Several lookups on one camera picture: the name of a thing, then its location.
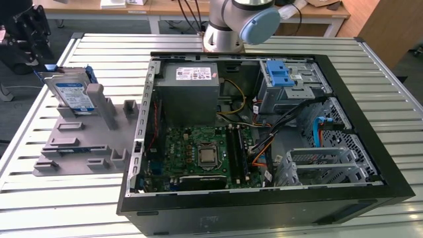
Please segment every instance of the motherboard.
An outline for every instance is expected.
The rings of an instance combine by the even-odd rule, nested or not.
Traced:
[[[164,160],[151,161],[155,191],[250,188],[260,186],[259,172],[248,170],[254,139],[248,127],[170,127]]]

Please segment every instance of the aluminum extrusion table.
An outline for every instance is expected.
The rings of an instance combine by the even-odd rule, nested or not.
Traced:
[[[152,51],[199,52],[202,40],[188,35],[85,34],[71,39],[59,65],[88,63],[104,94],[121,103],[142,99]],[[351,38],[274,37],[262,45],[246,46],[246,51],[328,55],[416,196],[340,225],[195,237],[423,237],[423,108],[367,44]],[[31,174],[59,116],[56,105],[44,86],[0,160],[0,237],[139,238],[136,227],[116,215],[121,174]]]

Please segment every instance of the white box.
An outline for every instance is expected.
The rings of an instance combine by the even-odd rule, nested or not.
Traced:
[[[101,0],[100,1],[101,9],[126,8],[126,7],[127,7],[126,0]]]
[[[147,0],[127,0],[127,4],[144,5]]]

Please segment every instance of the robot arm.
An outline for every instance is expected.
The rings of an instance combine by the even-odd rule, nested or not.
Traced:
[[[32,0],[0,0],[0,60],[17,74],[17,65],[44,70],[52,60],[48,36],[51,34],[44,9]]]
[[[239,52],[243,42],[263,43],[275,33],[280,15],[275,0],[212,0],[204,48],[210,52]]]

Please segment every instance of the ram slot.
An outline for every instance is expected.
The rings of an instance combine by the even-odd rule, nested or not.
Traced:
[[[246,182],[244,174],[244,150],[243,143],[239,134],[239,129],[234,127],[226,128],[226,142],[227,142],[227,152],[230,159],[230,168],[231,168],[231,180],[232,183],[240,184]]]

